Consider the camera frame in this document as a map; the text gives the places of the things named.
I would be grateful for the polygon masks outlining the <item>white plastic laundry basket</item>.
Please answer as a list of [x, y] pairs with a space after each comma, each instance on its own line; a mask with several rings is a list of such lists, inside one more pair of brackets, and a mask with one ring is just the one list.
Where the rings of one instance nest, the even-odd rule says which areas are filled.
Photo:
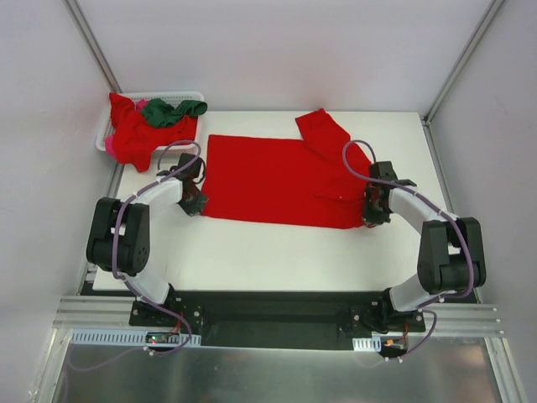
[[186, 113], [175, 125], [157, 128], [137, 109], [139, 102], [151, 100], [174, 110], [206, 103], [204, 96], [194, 91], [111, 93], [97, 127], [97, 149], [112, 154], [121, 163], [131, 163], [138, 157], [147, 159], [157, 154], [175, 140], [199, 138], [204, 113]]

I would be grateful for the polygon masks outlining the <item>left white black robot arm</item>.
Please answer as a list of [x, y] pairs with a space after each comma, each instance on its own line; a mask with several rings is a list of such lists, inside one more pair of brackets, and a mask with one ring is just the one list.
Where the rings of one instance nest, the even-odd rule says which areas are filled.
[[103, 197], [95, 206], [86, 259], [150, 305], [149, 317], [161, 327], [176, 320], [178, 307], [171, 301], [173, 286], [154, 258], [151, 223], [172, 206], [191, 217], [203, 212], [208, 197], [198, 185], [205, 168], [201, 157], [183, 153], [176, 165], [159, 171], [142, 189], [123, 199]]

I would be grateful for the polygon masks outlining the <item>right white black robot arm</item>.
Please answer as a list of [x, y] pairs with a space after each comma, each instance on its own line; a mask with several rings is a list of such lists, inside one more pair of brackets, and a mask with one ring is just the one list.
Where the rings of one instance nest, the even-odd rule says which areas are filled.
[[479, 221], [443, 211], [413, 181], [400, 180], [391, 162], [376, 162], [369, 167], [362, 220], [375, 228], [393, 214], [420, 235], [420, 246], [416, 274], [384, 290], [360, 314], [364, 327], [383, 334], [397, 331], [420, 308], [445, 296], [464, 298], [486, 281]]

